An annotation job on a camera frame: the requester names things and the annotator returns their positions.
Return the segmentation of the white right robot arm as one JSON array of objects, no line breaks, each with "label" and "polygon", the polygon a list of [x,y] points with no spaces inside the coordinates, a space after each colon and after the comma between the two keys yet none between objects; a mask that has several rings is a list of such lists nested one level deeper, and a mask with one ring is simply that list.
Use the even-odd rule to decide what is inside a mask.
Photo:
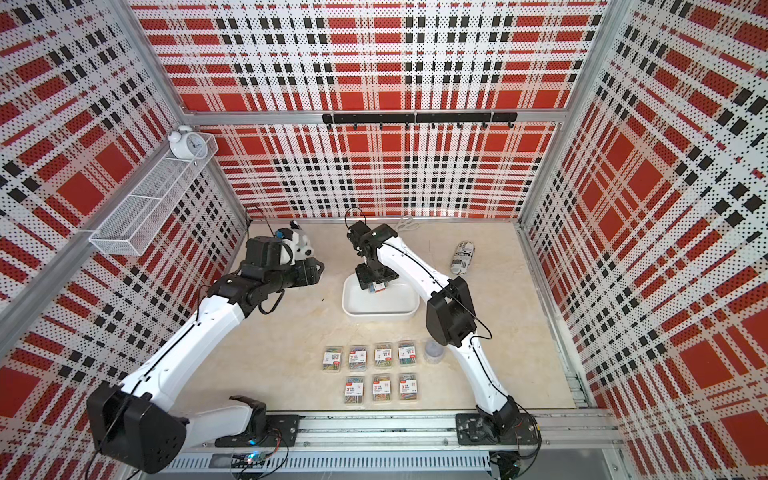
[{"label": "white right robot arm", "polygon": [[503,387],[477,333],[478,319],[468,283],[431,267],[387,224],[375,228],[363,221],[347,227],[347,238],[363,262],[356,267],[366,289],[396,279],[405,281],[426,303],[425,326],[434,341],[457,359],[484,422],[502,436],[522,422],[520,407]]}]

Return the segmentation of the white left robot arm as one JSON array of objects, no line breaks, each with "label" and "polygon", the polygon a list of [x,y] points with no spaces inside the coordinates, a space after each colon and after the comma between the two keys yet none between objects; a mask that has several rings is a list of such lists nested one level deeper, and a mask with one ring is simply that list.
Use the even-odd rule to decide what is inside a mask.
[{"label": "white left robot arm", "polygon": [[243,395],[232,396],[229,406],[188,417],[171,410],[195,371],[232,330],[252,312],[273,313],[286,290],[317,284],[323,270],[296,223],[249,239],[239,269],[213,283],[165,345],[119,384],[101,385],[89,396],[96,454],[154,474],[189,447],[229,436],[266,437],[265,404]]}]

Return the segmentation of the paper clip box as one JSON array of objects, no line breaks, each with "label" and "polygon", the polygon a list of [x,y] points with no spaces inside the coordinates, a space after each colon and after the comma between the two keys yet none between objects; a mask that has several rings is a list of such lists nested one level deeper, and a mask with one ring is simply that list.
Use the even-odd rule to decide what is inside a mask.
[{"label": "paper clip box", "polygon": [[388,369],[393,366],[394,353],[393,346],[388,342],[380,342],[374,345],[374,367],[377,369]]},{"label": "paper clip box", "polygon": [[364,402],[365,378],[363,376],[348,376],[345,378],[343,401],[348,405],[359,405]]},{"label": "paper clip box", "polygon": [[371,283],[369,285],[368,290],[371,293],[377,293],[377,292],[385,290],[386,287],[387,287],[387,283],[386,282],[373,282],[373,283]]},{"label": "paper clip box", "polygon": [[372,400],[375,403],[390,402],[392,382],[390,374],[374,374],[371,380]]},{"label": "paper clip box", "polygon": [[344,360],[343,346],[326,346],[323,350],[321,369],[324,372],[338,373],[341,371]]},{"label": "paper clip box", "polygon": [[368,347],[351,346],[348,351],[347,364],[350,371],[365,371],[368,365]]},{"label": "paper clip box", "polygon": [[403,340],[397,345],[397,358],[401,368],[417,364],[418,355],[416,343],[413,340]]},{"label": "paper clip box", "polygon": [[401,401],[418,400],[418,378],[415,373],[401,373],[398,378],[398,388]]}]

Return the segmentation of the round clear clip tub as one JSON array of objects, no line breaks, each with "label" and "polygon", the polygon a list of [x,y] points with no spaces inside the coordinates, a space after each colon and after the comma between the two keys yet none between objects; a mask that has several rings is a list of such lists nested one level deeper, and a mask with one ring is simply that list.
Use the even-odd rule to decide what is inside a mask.
[{"label": "round clear clip tub", "polygon": [[445,348],[435,340],[429,339],[424,343],[423,354],[428,364],[438,364],[445,356]]}]

